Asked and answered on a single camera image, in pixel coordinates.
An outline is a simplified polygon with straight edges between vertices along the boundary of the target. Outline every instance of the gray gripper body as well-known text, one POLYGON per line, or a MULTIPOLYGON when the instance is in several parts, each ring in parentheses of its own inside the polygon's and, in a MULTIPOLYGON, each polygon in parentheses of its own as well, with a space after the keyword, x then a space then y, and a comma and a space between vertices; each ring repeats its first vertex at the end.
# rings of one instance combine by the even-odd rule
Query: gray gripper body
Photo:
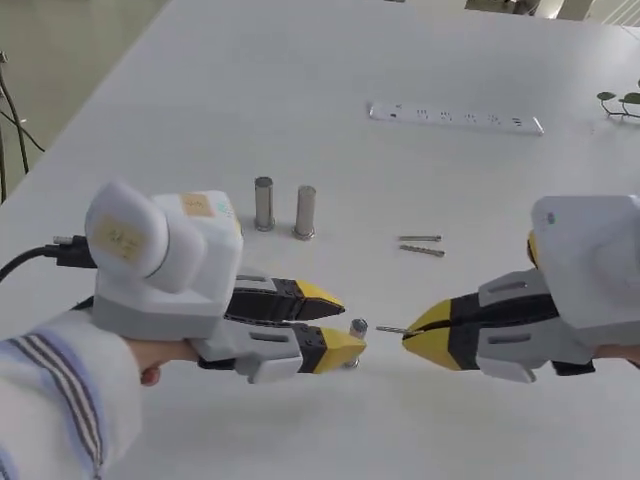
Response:
MULTIPOLYGON (((270 277, 254 270, 238 275, 236 286, 274 290, 270 277)), ((274 381, 295 374, 302 354, 295 332, 287 327, 269 327, 203 313, 202 305, 180 305, 160 301, 145 308, 132 308, 96 293, 92 323, 98 328, 137 340, 173 341, 189 339, 208 362, 235 359, 235 370, 249 383, 274 381), (167 305, 173 307, 170 313, 167 305)))
MULTIPOLYGON (((478 289, 481 307, 518 297, 549 294, 539 270, 513 272, 478 289)), ((531 383, 533 370, 549 361, 586 364, 593 348, 579 340, 574 328, 560 317, 480 330, 476 363, 490 376, 531 383)))

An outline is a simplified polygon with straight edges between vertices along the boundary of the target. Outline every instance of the power outlet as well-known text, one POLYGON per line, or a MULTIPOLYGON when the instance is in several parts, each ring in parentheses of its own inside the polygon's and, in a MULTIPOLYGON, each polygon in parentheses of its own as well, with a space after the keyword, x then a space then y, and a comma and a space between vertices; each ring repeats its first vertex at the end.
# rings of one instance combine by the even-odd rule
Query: power outlet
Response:
POLYGON ((476 127, 504 133, 544 134, 544 129, 536 117, 453 111, 410 103, 374 102, 370 105, 369 117, 388 122, 476 127))

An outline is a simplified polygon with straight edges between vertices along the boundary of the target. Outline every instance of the hand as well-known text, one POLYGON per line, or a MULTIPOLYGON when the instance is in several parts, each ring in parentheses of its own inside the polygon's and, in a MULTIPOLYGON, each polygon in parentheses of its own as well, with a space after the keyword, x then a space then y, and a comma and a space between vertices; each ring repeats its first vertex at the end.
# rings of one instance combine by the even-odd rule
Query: hand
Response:
POLYGON ((640 364, 640 346, 605 345, 596 350, 596 358, 622 358, 640 364))
POLYGON ((160 381, 160 367, 172 360, 198 361, 198 354, 186 342, 148 342, 125 338, 140 368, 140 383, 151 387, 160 381))

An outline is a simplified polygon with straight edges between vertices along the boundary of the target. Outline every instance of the striped sleeve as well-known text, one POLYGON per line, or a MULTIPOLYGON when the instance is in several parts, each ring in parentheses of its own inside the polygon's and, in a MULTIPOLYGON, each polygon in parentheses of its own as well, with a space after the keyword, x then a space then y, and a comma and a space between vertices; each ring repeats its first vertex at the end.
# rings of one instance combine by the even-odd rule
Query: striped sleeve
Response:
POLYGON ((101 478, 137 435, 136 361, 88 320, 66 312, 0 342, 0 480, 101 478))

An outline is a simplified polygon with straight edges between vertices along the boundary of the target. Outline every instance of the gray floor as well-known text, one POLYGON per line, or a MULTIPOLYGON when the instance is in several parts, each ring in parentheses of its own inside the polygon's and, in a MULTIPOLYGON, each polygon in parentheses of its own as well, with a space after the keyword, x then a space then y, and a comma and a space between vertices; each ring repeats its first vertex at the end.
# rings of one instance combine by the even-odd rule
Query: gray floor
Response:
MULTIPOLYGON (((167 0, 0 0, 3 73, 18 113, 46 149, 167 0)), ((0 108, 9 113, 5 100, 0 108)), ((0 117, 8 190, 22 179, 15 128, 0 117)), ((40 156, 27 141, 33 165, 40 156)))

